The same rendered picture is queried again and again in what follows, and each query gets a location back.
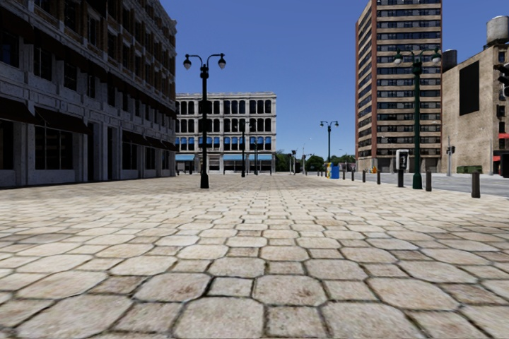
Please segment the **grey stone building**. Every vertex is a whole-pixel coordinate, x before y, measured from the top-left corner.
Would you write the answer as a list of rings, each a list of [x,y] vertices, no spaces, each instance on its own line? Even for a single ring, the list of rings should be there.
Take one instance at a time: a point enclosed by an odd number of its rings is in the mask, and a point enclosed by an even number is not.
[[[0,187],[172,176],[176,32],[160,0],[0,0]]]

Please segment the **trees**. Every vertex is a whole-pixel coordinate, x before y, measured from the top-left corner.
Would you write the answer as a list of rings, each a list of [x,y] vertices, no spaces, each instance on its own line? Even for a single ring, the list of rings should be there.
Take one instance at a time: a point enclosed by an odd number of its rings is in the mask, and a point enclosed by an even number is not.
[[[332,155],[330,161],[334,166],[342,165],[345,162],[349,164],[356,163],[356,159],[353,155],[342,155],[341,157]],[[320,172],[326,170],[326,160],[318,155],[309,155],[304,160],[302,155],[291,155],[279,150],[276,153],[276,172],[292,172],[295,170],[297,173],[300,172]]]

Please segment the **white building with blue awnings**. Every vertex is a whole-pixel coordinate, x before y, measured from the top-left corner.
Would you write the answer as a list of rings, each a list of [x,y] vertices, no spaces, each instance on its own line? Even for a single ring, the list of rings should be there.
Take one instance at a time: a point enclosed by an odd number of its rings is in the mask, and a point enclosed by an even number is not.
[[[200,93],[176,97],[176,170],[200,172],[202,157]],[[274,172],[276,162],[276,94],[273,92],[209,93],[207,113],[207,172],[242,171],[240,120],[246,120],[245,172],[254,173],[250,138],[263,144],[258,152],[258,173]]]

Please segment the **brown brick tower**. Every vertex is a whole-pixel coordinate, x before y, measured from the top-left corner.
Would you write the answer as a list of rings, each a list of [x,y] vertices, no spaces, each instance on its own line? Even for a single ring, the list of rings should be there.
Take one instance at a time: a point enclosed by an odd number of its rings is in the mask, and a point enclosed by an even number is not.
[[[441,0],[367,0],[356,22],[356,164],[394,172],[399,149],[414,171],[414,57],[421,57],[421,171],[441,161]]]

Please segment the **tan concrete building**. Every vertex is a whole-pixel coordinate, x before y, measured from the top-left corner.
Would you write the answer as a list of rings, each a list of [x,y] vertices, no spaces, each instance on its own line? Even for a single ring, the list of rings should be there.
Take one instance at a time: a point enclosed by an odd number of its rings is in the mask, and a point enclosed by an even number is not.
[[[486,35],[483,49],[461,63],[457,51],[443,53],[441,170],[446,174],[448,135],[455,147],[453,174],[509,170],[509,97],[498,81],[498,67],[509,62],[509,17],[492,18]]]

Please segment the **black street lamp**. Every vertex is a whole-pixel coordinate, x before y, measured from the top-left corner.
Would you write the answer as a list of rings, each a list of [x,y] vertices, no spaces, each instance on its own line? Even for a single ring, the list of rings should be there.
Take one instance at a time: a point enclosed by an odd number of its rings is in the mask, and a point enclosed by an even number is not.
[[[241,177],[245,177],[245,147],[246,147],[246,140],[245,140],[245,132],[246,132],[246,120],[241,119],[240,120],[240,132],[241,132],[241,139],[240,139],[240,149],[242,152],[242,172]]]
[[[263,144],[261,144],[259,142],[260,138],[259,137],[251,137],[250,138],[250,146],[251,146],[251,150],[254,152],[254,174],[255,175],[258,175],[258,152],[259,152],[259,149],[261,146],[263,146]]]
[[[332,128],[333,127],[338,127],[339,126],[339,122],[338,121],[321,121],[320,122],[320,127],[327,127],[327,163],[331,163],[331,150],[332,150],[332,147],[331,147],[331,144],[332,144],[332,137],[331,137],[331,134],[332,134]]]
[[[190,61],[191,58],[198,58],[201,62],[200,67],[200,78],[202,79],[202,100],[201,100],[201,127],[202,127],[202,157],[201,157],[201,181],[200,188],[208,189],[209,188],[209,176],[207,172],[208,162],[207,162],[207,130],[206,130],[206,121],[207,121],[207,112],[208,112],[208,98],[207,98],[207,80],[209,79],[209,61],[212,57],[218,57],[218,66],[221,69],[226,67],[226,60],[224,59],[225,54],[211,54],[206,58],[206,61],[196,54],[186,54],[185,60],[183,61],[183,66],[186,70],[189,70],[192,66]]]

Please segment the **green street lamp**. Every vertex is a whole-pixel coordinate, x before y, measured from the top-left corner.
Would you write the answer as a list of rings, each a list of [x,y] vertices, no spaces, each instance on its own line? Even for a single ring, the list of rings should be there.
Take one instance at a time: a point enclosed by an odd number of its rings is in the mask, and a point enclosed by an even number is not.
[[[431,61],[433,64],[438,64],[442,56],[438,52],[438,47],[433,49],[433,53],[431,55]],[[412,50],[406,50],[406,52],[410,53],[412,56],[412,73],[414,75],[414,175],[412,179],[412,188],[413,189],[422,189],[422,177],[421,177],[421,147],[420,147],[420,76],[423,73],[423,62],[422,55],[424,52],[427,52],[426,49],[421,50],[419,54],[414,54]],[[401,64],[404,60],[404,57],[401,53],[401,49],[397,49],[397,53],[394,56],[394,63]],[[397,150],[395,153],[396,166],[398,170],[398,187],[403,187],[403,177],[404,177],[404,168],[402,168],[402,160],[406,160],[402,155],[406,155],[404,150]]]

